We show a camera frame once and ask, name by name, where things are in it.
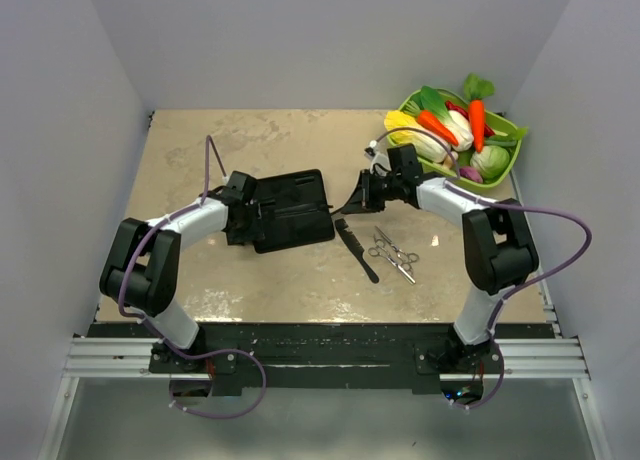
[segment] black metal base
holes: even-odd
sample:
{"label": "black metal base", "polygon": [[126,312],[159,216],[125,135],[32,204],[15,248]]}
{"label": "black metal base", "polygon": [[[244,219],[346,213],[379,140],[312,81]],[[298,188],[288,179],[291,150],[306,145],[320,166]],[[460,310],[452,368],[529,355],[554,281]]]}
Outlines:
{"label": "black metal base", "polygon": [[[414,394],[443,391],[429,353],[442,347],[451,324],[279,324],[203,323],[207,348],[237,348],[264,365],[270,388],[408,389]],[[89,337],[151,337],[142,325],[99,324]],[[554,338],[549,324],[500,324],[496,337]],[[490,351],[485,374],[499,373]],[[213,358],[214,395],[240,395],[259,387],[256,366],[244,357]],[[151,359],[151,373],[182,373],[171,361]],[[204,367],[200,373],[206,373]]]}

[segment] cabbage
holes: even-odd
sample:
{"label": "cabbage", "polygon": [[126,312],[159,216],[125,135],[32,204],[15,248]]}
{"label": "cabbage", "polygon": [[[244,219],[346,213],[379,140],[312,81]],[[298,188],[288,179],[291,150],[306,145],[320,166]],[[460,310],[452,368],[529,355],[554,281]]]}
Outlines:
{"label": "cabbage", "polygon": [[482,152],[475,152],[471,156],[471,166],[475,168],[485,180],[499,176],[509,165],[509,152],[497,145],[487,145]]}

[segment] beige tabletop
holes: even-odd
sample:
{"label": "beige tabletop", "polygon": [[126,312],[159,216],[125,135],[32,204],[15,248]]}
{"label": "beige tabletop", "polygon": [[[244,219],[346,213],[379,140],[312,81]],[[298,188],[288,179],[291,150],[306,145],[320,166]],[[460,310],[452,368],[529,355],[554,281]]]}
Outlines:
{"label": "beige tabletop", "polygon": [[[322,171],[330,204],[341,206],[368,167],[363,149],[383,131],[379,110],[160,110],[153,117],[127,216],[158,217],[191,203],[203,188],[204,139],[211,134],[228,171],[267,177]],[[221,183],[212,156],[212,185]],[[491,191],[513,196],[510,182]],[[177,296],[199,321],[452,322],[470,286],[462,235],[453,225],[401,202],[378,214],[347,217],[362,245],[378,225],[416,252],[417,284],[381,258],[365,255],[380,276],[374,285],[336,235],[331,242],[258,255],[227,246],[225,235],[203,239],[180,257]],[[99,321],[124,320],[103,299]],[[540,292],[510,300],[501,321],[544,322]]]}

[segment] scissors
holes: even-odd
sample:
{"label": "scissors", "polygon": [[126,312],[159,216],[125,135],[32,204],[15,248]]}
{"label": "scissors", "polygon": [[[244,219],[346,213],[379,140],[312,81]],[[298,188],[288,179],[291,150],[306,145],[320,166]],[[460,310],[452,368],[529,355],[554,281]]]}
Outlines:
{"label": "scissors", "polygon": [[375,227],[376,231],[380,234],[382,238],[377,238],[375,234],[373,235],[373,239],[376,242],[377,247],[384,248],[385,245],[389,245],[391,249],[396,253],[396,257],[400,260],[402,264],[410,264],[415,263],[420,260],[420,255],[417,253],[406,253],[403,252],[400,247],[398,247],[393,240],[391,240],[382,230],[378,227]]}
{"label": "scissors", "polygon": [[398,271],[404,275],[404,277],[407,279],[409,283],[411,284],[416,283],[416,281],[413,279],[413,268],[411,268],[411,263],[406,263],[406,262],[403,262],[402,260],[398,262],[395,258],[391,256],[389,252],[387,252],[384,249],[384,247],[381,247],[380,245],[378,245],[377,241],[376,241],[376,246],[371,247],[369,250],[367,250],[367,252],[369,252],[369,255],[371,255],[372,257],[386,258],[387,261],[391,263],[391,265],[396,267]]}

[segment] green plastic basket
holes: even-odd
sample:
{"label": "green plastic basket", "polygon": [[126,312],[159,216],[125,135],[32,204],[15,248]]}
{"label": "green plastic basket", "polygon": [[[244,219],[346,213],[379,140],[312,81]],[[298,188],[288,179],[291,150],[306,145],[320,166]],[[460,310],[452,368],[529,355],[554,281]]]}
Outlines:
{"label": "green plastic basket", "polygon": [[[467,111],[469,110],[469,105],[467,104],[467,102],[465,102],[462,98],[457,96],[455,93],[450,92],[449,90],[441,89],[441,88],[438,89],[438,93],[440,93],[440,95],[445,101],[449,100],[455,105],[458,105],[459,107],[463,107]],[[399,110],[402,110],[408,101],[412,100],[414,96],[418,96],[418,95],[420,95],[419,90],[413,92],[409,96],[409,98],[407,98],[402,103],[402,105],[400,105]],[[508,134],[508,133],[515,132],[517,129],[517,127],[506,118],[503,118],[500,115],[496,115],[495,113],[489,112],[489,111],[485,111],[485,122],[487,125],[493,128],[493,130],[496,133]],[[388,138],[389,138],[389,143],[391,145],[396,145],[396,143],[391,139],[391,137],[388,137]],[[513,168],[513,164],[516,162],[516,158],[518,158],[518,154],[520,153],[521,146],[522,146],[522,140],[519,140],[514,147],[509,147],[508,150],[509,150],[509,153],[511,154],[511,161],[509,162],[509,165],[507,165],[507,168],[505,169],[505,171],[502,172],[502,174],[499,177],[492,178],[489,181],[486,181],[486,183],[476,183],[466,178],[455,180],[455,183],[457,183],[461,187],[464,187],[468,190],[475,190],[476,192],[486,191],[494,187],[497,187],[498,185],[500,185],[500,182],[502,182],[507,177],[507,175],[509,175],[509,172]],[[436,171],[447,177],[455,177],[455,172],[453,172],[452,170],[444,168],[441,165],[432,162],[431,160],[426,160],[421,157],[418,157],[418,159],[420,160],[420,163],[422,163],[422,168],[425,172]]]}

